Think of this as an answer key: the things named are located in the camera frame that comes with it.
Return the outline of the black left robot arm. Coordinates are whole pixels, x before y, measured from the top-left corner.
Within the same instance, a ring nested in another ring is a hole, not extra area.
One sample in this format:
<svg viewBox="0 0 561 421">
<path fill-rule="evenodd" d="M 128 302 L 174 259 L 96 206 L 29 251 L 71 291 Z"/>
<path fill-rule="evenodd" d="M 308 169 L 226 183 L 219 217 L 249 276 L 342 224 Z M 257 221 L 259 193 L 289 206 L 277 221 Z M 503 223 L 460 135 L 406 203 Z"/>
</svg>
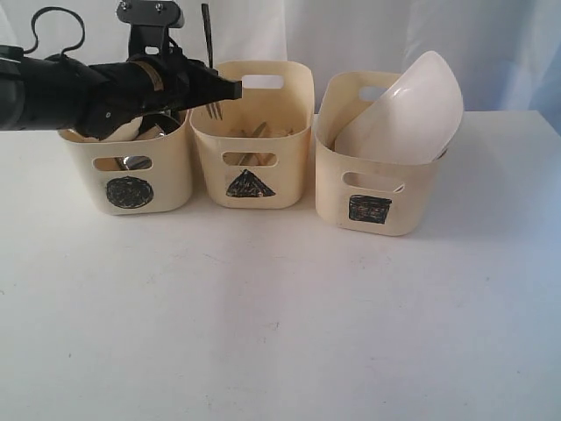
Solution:
<svg viewBox="0 0 561 421">
<path fill-rule="evenodd" d="M 85 65 L 65 54 L 39 60 L 20 47 L 1 48 L 4 131 L 72 129 L 104 140 L 135 118 L 237 100 L 242 90 L 240 81 L 223 78 L 179 50 Z"/>
</svg>

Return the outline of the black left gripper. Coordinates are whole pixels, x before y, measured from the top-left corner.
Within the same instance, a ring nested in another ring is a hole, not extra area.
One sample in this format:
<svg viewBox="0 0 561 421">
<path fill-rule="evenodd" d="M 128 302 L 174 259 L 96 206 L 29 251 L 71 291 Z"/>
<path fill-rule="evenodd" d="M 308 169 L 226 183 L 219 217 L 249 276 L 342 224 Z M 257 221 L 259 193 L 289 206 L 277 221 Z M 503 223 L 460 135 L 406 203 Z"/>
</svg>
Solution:
<svg viewBox="0 0 561 421">
<path fill-rule="evenodd" d="M 89 66 L 85 136 L 107 139 L 135 118 L 179 112 L 243 95 L 241 81 L 223 78 L 199 60 L 182 54 Z"/>
</svg>

